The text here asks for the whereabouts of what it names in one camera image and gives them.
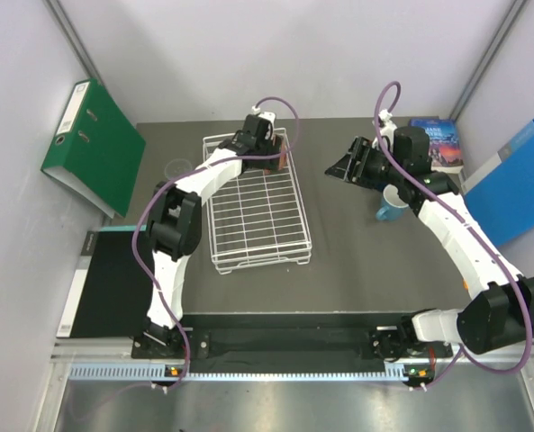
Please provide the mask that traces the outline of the orange mug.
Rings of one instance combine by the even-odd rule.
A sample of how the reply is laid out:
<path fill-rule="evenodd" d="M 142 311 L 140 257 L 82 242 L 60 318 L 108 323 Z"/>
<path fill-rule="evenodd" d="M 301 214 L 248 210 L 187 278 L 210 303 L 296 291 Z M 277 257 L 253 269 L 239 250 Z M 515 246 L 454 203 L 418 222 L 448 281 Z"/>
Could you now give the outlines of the orange mug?
<path fill-rule="evenodd" d="M 286 165 L 286 139 L 284 136 L 276 134 L 273 140 L 274 151 L 277 157 L 265 160 L 263 163 L 263 173 L 273 174 L 281 171 Z"/>

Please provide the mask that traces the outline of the teal mug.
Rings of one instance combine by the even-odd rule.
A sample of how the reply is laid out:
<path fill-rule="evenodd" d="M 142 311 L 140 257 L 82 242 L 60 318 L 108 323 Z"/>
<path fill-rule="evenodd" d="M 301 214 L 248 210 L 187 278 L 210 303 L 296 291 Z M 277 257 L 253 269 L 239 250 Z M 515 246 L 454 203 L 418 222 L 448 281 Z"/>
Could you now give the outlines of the teal mug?
<path fill-rule="evenodd" d="M 389 184 L 382 192 L 382 199 L 379 210 L 376 212 L 378 221 L 395 221 L 399 219 L 409 208 L 398 195 L 395 185 Z"/>

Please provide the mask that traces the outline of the white wire dish rack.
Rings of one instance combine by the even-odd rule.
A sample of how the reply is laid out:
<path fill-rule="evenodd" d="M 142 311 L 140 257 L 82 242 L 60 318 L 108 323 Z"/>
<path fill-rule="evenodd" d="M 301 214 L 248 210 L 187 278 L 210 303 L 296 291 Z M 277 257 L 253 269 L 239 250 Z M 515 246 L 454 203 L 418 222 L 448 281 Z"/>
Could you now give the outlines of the white wire dish rack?
<path fill-rule="evenodd" d="M 311 234 L 291 155 L 274 173 L 248 169 L 226 183 L 205 208 L 211 261 L 219 274 L 310 262 Z"/>

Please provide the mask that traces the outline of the clear faceted plastic cup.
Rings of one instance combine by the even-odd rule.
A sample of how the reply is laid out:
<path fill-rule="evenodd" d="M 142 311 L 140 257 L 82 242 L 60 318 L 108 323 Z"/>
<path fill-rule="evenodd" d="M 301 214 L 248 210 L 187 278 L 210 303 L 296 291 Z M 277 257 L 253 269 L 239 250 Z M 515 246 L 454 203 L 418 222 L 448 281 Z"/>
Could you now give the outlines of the clear faceted plastic cup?
<path fill-rule="evenodd" d="M 182 176 L 193 170 L 193 165 L 188 159 L 175 158 L 169 161 L 164 168 L 164 175 L 167 180 Z"/>

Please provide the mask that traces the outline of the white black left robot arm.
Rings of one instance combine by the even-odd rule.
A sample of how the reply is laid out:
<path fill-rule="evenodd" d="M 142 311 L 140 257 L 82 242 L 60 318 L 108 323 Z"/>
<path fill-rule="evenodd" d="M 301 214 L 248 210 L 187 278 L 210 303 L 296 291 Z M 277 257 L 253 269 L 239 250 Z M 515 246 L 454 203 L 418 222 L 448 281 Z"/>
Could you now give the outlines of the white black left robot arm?
<path fill-rule="evenodd" d="M 177 323 L 183 316 L 186 266 L 202 237 L 203 206 L 245 170 L 279 168 L 285 144 L 275 133 L 275 120 L 272 112 L 249 114 L 242 128 L 218 144 L 194 175 L 170 186 L 149 211 L 146 235 L 153 249 L 157 281 L 144 334 L 162 356 L 176 355 L 183 345 Z"/>

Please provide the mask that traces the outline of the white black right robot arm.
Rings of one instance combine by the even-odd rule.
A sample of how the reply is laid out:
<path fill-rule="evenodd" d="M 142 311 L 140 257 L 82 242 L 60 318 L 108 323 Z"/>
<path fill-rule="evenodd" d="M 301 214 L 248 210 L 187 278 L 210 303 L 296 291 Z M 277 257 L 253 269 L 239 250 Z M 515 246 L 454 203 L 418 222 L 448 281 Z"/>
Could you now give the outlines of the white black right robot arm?
<path fill-rule="evenodd" d="M 457 185 L 432 169 L 430 138 L 420 127 L 386 134 L 386 149 L 357 137 L 327 176 L 366 189 L 395 187 L 437 238 L 461 274 L 471 301 L 462 310 L 423 310 L 403 322 L 399 346 L 419 356 L 431 342 L 462 344 L 474 354 L 534 338 L 534 276 L 500 257 L 470 215 Z"/>

